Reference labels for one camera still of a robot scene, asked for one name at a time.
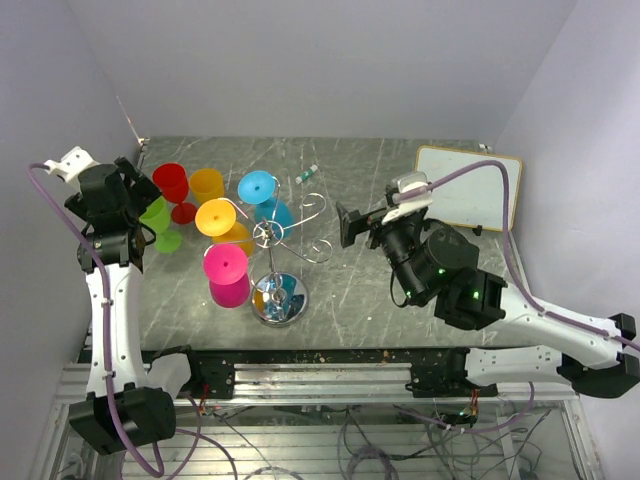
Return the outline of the green plastic wine glass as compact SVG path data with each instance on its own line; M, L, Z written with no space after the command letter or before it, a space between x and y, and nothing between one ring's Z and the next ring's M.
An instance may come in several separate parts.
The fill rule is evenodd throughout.
M182 235L170 227L171 214L163 196L154 200L147 207L140 216L140 221L155 233L154 245L158 252L169 254L181 246Z

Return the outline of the red plastic wine glass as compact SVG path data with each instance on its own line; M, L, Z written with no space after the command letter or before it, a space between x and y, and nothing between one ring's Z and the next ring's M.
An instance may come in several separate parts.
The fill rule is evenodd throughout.
M156 168L152 174L152 181L160 189L163 197L171 204L171 219L179 225L186 225L194 221L197 208L187 201L190 192L187 173L178 163L165 163Z

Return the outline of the orange wine glass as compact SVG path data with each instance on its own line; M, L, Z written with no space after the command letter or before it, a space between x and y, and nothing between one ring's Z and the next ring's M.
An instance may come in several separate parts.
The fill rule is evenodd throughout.
M189 187L200 205L225 195L222 174L211 168L195 171L189 178Z
M247 257L253 254L253 238L237 219L237 210L229 200L213 199L203 203L196 212L195 225L213 244L232 244Z

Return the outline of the blue plastic wine glass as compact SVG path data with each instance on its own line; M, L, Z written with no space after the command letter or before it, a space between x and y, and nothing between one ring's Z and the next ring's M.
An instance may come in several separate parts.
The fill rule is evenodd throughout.
M276 197L276 190L276 179L263 170L248 173L237 187L239 198L254 206L254 222L273 221L276 238L288 238L293 232L294 217L283 200Z

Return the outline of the pink plastic wine glass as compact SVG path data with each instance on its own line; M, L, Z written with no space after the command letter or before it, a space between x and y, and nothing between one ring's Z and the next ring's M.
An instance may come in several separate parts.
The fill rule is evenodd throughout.
M212 245L204 254L202 266L217 305L237 308L249 298L248 257L239 246Z

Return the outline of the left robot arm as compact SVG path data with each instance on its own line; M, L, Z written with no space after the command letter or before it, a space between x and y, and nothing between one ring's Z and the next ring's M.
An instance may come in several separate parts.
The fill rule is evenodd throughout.
M100 455L169 439L175 398L196 395L204 373L188 345L160 351L149 364L142 357L138 303L146 241L140 217L160 190L126 158L98 163L80 147L59 168L76 190L65 206L88 226L77 257L92 308L86 398L71 406L70 424Z

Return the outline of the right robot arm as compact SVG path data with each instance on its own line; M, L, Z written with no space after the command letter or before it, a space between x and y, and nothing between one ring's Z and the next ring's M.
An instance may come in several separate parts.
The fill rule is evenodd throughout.
M537 299L478 266L479 249L444 223L419 210L384 222L384 209L366 214L337 205L340 243L347 248L367 233L391 267L391 287L400 287L400 307L435 305L434 315L464 331L510 331L529 347L461 348L446 365L413 387L426 396L455 396L498 383L555 383L595 398L619 398L639 383L639 360L624 351L635 336L634 319L579 315Z

